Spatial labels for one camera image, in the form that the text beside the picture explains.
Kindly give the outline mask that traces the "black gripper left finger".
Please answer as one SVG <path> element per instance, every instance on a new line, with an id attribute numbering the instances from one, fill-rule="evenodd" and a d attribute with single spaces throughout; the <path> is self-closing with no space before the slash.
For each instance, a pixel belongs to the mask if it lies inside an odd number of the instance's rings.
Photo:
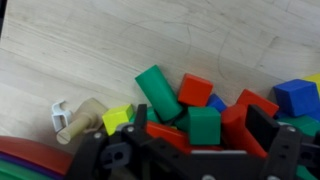
<path id="1" fill-rule="evenodd" d="M 134 125 L 139 128 L 144 128 L 147 121 L 147 105 L 139 104 Z"/>

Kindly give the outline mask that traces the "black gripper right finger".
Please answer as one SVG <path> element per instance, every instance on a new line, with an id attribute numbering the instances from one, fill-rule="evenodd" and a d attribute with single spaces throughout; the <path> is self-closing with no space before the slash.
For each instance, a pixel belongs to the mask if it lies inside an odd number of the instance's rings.
<path id="1" fill-rule="evenodd" d="M 247 108 L 245 126 L 266 152 L 269 151 L 280 128 L 272 117 L 254 104 Z"/>

